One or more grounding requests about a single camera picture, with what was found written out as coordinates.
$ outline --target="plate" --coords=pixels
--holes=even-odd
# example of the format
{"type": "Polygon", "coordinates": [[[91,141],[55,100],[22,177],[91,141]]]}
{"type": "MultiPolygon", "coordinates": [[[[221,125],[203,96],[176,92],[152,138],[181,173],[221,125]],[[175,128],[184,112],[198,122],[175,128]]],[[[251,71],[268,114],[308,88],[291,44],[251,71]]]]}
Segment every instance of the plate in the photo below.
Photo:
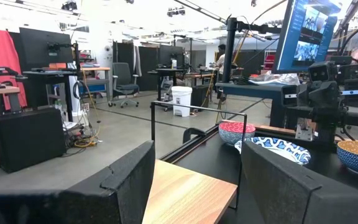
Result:
{"type": "MultiPolygon", "coordinates": [[[[246,139],[246,141],[252,141],[253,143],[260,145],[288,160],[296,162],[299,165],[306,165],[311,159],[309,151],[303,147],[293,144],[292,142],[266,137],[254,137],[246,139]]],[[[236,149],[241,153],[241,141],[238,141],[234,147],[236,147],[236,149]]]]}

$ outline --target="trash can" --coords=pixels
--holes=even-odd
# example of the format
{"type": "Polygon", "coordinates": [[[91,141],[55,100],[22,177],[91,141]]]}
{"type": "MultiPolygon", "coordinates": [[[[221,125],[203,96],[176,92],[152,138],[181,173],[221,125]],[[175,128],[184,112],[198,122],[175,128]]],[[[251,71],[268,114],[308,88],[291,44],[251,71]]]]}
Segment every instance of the trash can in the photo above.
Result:
{"type": "MultiPolygon", "coordinates": [[[[172,87],[173,103],[190,106],[192,91],[193,90],[190,87],[173,86],[172,87]]],[[[173,115],[187,117],[190,115],[190,108],[173,106],[173,115]]]]}

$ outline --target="computer monitor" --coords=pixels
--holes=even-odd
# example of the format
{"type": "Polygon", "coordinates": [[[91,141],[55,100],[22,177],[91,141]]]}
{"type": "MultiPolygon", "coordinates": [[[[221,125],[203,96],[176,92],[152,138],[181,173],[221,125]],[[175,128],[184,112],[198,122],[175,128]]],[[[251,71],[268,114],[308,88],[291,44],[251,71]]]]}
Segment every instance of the computer monitor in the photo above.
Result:
{"type": "Polygon", "coordinates": [[[289,0],[272,72],[307,72],[323,62],[340,11],[336,0],[289,0]]]}
{"type": "Polygon", "coordinates": [[[31,67],[49,67],[50,63],[72,63],[71,47],[50,50],[50,45],[70,44],[70,35],[43,30],[20,28],[20,36],[27,64],[31,67]]]}
{"type": "Polygon", "coordinates": [[[177,67],[183,68],[183,47],[161,45],[158,50],[158,62],[164,66],[171,65],[171,58],[177,61],[177,67]]]}

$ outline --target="wooden tabletop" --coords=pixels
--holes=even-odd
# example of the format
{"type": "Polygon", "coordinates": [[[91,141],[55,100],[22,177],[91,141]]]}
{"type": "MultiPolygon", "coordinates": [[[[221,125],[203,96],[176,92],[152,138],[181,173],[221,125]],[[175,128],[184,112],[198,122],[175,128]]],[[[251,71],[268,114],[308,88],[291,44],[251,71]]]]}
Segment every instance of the wooden tabletop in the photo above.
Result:
{"type": "Polygon", "coordinates": [[[6,88],[0,88],[0,94],[6,93],[19,93],[20,89],[14,86],[6,86],[6,88]]]}
{"type": "MultiPolygon", "coordinates": [[[[209,77],[212,77],[214,74],[212,73],[209,73],[209,74],[198,74],[198,73],[195,73],[195,74],[186,74],[185,75],[185,78],[209,78],[209,77]]],[[[183,75],[180,75],[180,74],[177,74],[177,78],[181,78],[183,77],[183,75]]]]}
{"type": "Polygon", "coordinates": [[[110,68],[108,68],[108,67],[81,68],[81,71],[110,71],[110,68]]]}
{"type": "Polygon", "coordinates": [[[234,184],[156,160],[143,223],[217,223],[236,189],[234,184]]]}

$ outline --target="black computer tower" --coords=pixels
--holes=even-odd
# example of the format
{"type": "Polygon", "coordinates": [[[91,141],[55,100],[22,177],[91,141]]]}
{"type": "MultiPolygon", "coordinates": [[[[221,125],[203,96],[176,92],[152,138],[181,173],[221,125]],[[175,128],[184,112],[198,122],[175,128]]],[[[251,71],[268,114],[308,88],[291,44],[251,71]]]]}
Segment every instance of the black computer tower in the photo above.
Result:
{"type": "Polygon", "coordinates": [[[198,85],[193,87],[193,92],[191,93],[191,105],[192,106],[202,106],[209,107],[209,97],[206,95],[208,92],[209,85],[198,85]]]}
{"type": "Polygon", "coordinates": [[[0,168],[10,173],[66,152],[60,110],[0,116],[0,168]]]}

